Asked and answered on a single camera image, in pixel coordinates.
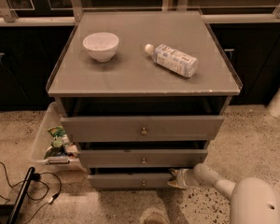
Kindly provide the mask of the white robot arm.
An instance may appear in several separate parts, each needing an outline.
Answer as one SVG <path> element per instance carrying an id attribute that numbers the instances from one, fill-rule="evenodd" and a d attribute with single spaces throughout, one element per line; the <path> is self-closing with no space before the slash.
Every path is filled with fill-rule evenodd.
<path id="1" fill-rule="evenodd" d="M 172 168 L 171 187 L 214 188 L 230 201 L 230 224 L 280 224 L 280 194 L 267 182 L 247 177 L 238 183 L 222 177 L 204 163 L 192 169 Z"/>

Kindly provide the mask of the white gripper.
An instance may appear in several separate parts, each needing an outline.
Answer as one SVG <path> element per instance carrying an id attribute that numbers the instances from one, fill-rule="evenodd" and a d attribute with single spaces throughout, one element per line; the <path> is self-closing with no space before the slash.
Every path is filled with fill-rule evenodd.
<path id="1" fill-rule="evenodd" d="M 169 173 L 176 176 L 176 179 L 169 180 L 167 184 L 176 189 L 188 189 L 190 187 L 198 187 L 199 182 L 195 178 L 192 169 L 174 169 L 170 168 Z"/>

